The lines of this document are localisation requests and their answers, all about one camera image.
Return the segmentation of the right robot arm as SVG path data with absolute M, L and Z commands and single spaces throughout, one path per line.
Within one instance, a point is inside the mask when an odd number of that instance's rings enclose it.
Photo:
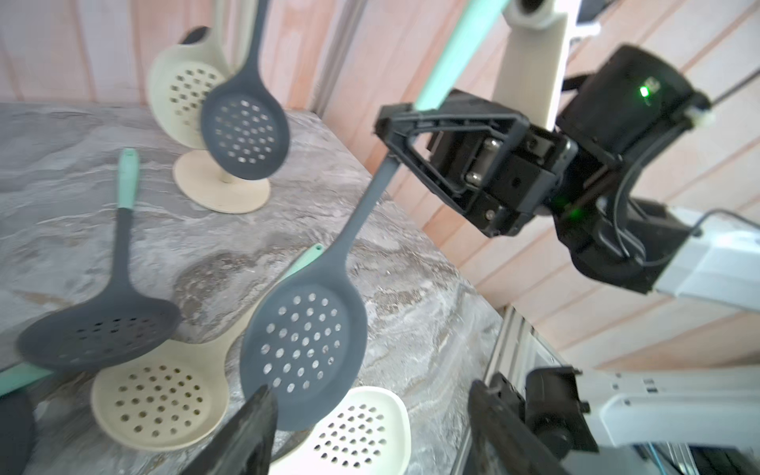
M 590 279 L 757 311 L 758 223 L 663 201 L 698 168 L 658 158 L 706 124 L 710 99 L 633 45 L 558 88 L 573 98 L 547 124 L 528 118 L 526 106 L 453 90 L 431 110 L 383 107 L 376 136 L 486 237 L 514 237 L 544 213 Z

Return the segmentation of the grey skimmer front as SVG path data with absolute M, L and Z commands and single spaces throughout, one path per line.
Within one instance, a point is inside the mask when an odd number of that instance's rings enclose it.
M 278 282 L 261 300 L 239 357 L 247 399 L 268 388 L 277 429 L 303 431 L 328 415 L 362 366 L 368 320 L 346 261 L 354 240 L 400 165 L 389 150 L 350 218 L 313 262 Z

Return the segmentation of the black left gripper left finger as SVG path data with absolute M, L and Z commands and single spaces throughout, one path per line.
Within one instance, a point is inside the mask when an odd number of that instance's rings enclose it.
M 276 396 L 262 385 L 181 474 L 269 473 L 277 418 Z

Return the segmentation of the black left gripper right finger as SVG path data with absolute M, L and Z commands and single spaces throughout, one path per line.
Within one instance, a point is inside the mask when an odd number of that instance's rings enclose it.
M 524 399 L 512 384 L 472 382 L 467 411 L 469 474 L 562 474 L 564 468 L 524 423 Z

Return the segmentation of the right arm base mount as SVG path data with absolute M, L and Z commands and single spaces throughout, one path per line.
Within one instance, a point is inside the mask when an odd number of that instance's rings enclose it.
M 599 445 L 586 417 L 590 404 L 579 396 L 577 378 L 583 372 L 573 366 L 540 367 L 526 376 L 520 393 L 507 377 L 497 372 L 489 387 L 517 412 L 528 430 L 559 460 L 572 451 L 597 453 Z

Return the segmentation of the grey skimmer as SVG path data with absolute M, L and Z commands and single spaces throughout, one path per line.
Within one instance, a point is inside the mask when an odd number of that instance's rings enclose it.
M 47 316 L 20 334 L 16 348 L 27 362 L 51 371 L 97 371 L 136 359 L 174 334 L 181 321 L 178 306 L 138 292 L 130 279 L 139 181 L 139 154 L 125 148 L 118 166 L 111 277 L 95 297 Z
M 277 429 L 303 431 L 328 415 L 362 366 L 368 320 L 346 261 L 354 240 L 400 165 L 389 150 L 350 218 L 313 262 L 278 282 L 261 300 L 239 357 L 247 399 L 268 388 Z

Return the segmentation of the grey skimmer hung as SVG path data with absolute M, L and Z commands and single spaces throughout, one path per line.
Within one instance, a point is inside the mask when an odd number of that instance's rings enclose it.
M 268 0 L 257 3 L 245 63 L 211 91 L 201 110 L 201 132 L 210 156 L 222 170 L 243 180 L 275 174 L 290 146 L 286 115 L 266 89 L 259 70 L 268 9 Z
M 199 42 L 201 42 L 206 34 L 208 33 L 209 28 L 206 26 L 198 26 L 189 31 L 184 39 L 180 42 L 181 45 L 194 45 Z

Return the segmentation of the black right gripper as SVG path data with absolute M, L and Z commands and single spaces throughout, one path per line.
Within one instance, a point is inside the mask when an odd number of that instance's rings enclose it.
M 429 161 L 414 148 L 427 133 Z M 374 134 L 429 192 L 489 238 L 518 235 L 578 154 L 564 134 L 531 127 L 521 112 L 458 89 L 435 110 L 383 106 Z

